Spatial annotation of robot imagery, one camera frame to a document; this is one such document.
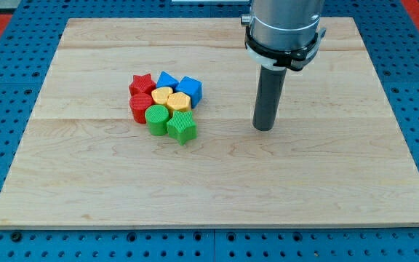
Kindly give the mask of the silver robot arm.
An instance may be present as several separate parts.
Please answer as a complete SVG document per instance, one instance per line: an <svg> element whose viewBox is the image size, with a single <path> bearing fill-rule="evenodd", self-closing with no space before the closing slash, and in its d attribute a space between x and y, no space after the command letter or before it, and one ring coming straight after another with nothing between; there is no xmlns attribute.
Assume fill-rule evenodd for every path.
<svg viewBox="0 0 419 262"><path fill-rule="evenodd" d="M324 0L253 0L241 16L245 47L272 71L301 71L319 51L325 28L318 28Z"/></svg>

